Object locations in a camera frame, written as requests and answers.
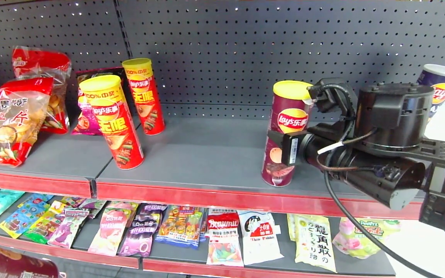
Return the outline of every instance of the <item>lay's chip canister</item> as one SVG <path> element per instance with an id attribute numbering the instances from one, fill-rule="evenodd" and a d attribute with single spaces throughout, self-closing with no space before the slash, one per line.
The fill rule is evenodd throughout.
<path id="1" fill-rule="evenodd" d="M 432 97 L 432 106 L 430 107 L 430 120 L 445 101 L 445 66 L 435 64 L 423 65 L 422 73 L 418 77 L 417 82 L 420 85 L 431 86 L 435 90 Z"/>

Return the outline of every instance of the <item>red chip canister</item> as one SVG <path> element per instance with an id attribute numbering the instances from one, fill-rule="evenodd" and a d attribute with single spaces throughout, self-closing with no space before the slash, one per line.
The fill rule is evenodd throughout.
<path id="1" fill-rule="evenodd" d="M 147 58 L 136 58 L 126 60 L 122 65 L 127 74 L 128 84 L 143 131 L 147 135 L 163 132 L 166 126 L 152 71 L 152 61 Z"/>
<path id="2" fill-rule="evenodd" d="M 310 110 L 313 106 L 307 88 L 312 84 L 285 80 L 274 84 L 274 99 L 268 130 L 281 133 L 302 131 L 307 128 Z M 265 143 L 262 178 L 272 186 L 286 186 L 293 177 L 294 166 L 281 163 L 282 150 L 272 140 Z"/>

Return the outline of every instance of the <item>store shelf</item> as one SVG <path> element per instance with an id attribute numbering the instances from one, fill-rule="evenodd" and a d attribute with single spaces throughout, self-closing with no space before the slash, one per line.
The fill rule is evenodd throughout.
<path id="1" fill-rule="evenodd" d="M 141 137 L 145 161 L 136 169 L 114 163 L 97 178 L 101 199 L 190 204 L 279 213 L 341 216 L 323 175 L 298 166 L 290 185 L 275 188 L 261 177 L 267 120 L 168 118 L 166 131 Z M 339 182 L 333 188 L 356 217 L 418 219 L 422 199 L 390 210 Z"/>
<path id="2" fill-rule="evenodd" d="M 276 224 L 281 226 L 277 236 L 281 254 L 284 258 L 252 264 L 244 268 L 226 266 L 207 266 L 208 241 L 201 242 L 197 250 L 154 243 L 150 257 L 143 259 L 146 271 L 167 271 L 191 275 L 245 277 L 245 278 L 292 278 L 292 277 L 392 277 L 395 276 L 387 256 L 379 252 L 365 260 L 353 258 L 339 252 L 335 247 L 334 258 L 337 274 L 309 264 L 295 263 L 296 243 L 289 240 L 285 214 L 274 213 Z M 330 217 L 332 236 L 339 232 L 339 218 Z"/>
<path id="3" fill-rule="evenodd" d="M 31 193 L 25 193 L 18 201 L 16 201 L 10 208 L 8 208 L 0 216 L 0 223 L 5 220 L 11 213 L 13 213 L 17 205 L 20 204 Z M 15 248 L 18 250 L 34 252 L 59 258 L 77 260 L 82 262 L 89 262 L 95 264 L 108 264 L 111 266 L 119 266 L 126 268 L 138 269 L 138 258 L 135 257 L 110 257 L 98 254 L 88 253 L 88 247 L 92 242 L 95 234 L 99 230 L 100 218 L 87 220 L 82 229 L 78 233 L 72 248 L 66 249 L 46 244 L 39 244 L 30 241 L 25 236 L 20 236 L 18 239 L 12 239 L 2 229 L 0 229 L 0 245 Z"/>

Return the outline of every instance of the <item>gummy candy bag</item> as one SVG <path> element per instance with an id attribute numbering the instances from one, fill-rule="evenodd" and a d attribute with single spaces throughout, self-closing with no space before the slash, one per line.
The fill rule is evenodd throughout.
<path id="1" fill-rule="evenodd" d="M 392 234 L 401 231 L 401 223 L 398 220 L 368 218 L 357 218 L 357 220 L 382 243 Z M 367 239 L 362 231 L 345 217 L 341 218 L 339 233 L 334 237 L 332 243 L 339 251 L 358 259 L 366 259 L 380 250 L 377 245 Z"/>

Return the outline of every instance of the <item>red snack bag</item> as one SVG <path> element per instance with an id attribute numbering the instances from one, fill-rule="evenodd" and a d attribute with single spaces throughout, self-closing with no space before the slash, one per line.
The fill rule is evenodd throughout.
<path id="1" fill-rule="evenodd" d="M 46 117 L 52 78 L 14 80 L 0 88 L 0 164 L 18 166 L 30 153 Z"/>
<path id="2" fill-rule="evenodd" d="M 67 80 L 71 74 L 71 61 L 58 51 L 36 47 L 15 46 L 12 55 L 13 71 L 18 79 L 53 77 L 53 93 L 49 99 L 42 130 L 65 134 L 70 126 L 66 112 Z"/>

